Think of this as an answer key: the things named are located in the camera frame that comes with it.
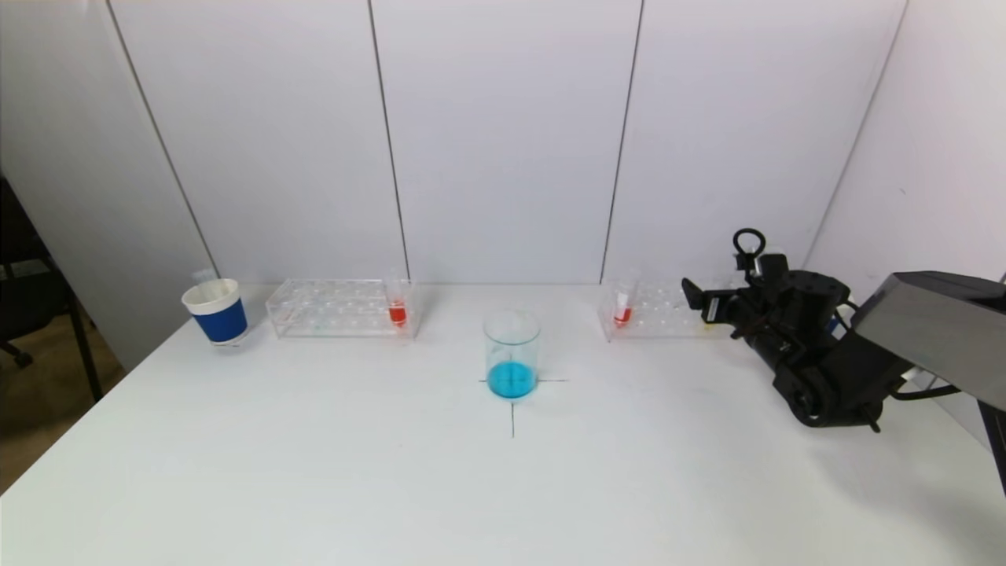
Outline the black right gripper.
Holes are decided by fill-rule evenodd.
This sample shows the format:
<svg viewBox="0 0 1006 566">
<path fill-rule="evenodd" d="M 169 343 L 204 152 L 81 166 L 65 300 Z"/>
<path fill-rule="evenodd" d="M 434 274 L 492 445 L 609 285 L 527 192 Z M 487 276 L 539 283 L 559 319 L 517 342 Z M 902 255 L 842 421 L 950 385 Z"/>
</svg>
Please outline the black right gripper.
<svg viewBox="0 0 1006 566">
<path fill-rule="evenodd" d="M 748 338 L 765 329 L 765 308 L 762 291 L 736 288 L 704 291 L 688 278 L 681 279 L 681 289 L 691 311 L 702 311 L 708 325 L 729 325 L 730 338 Z"/>
</svg>

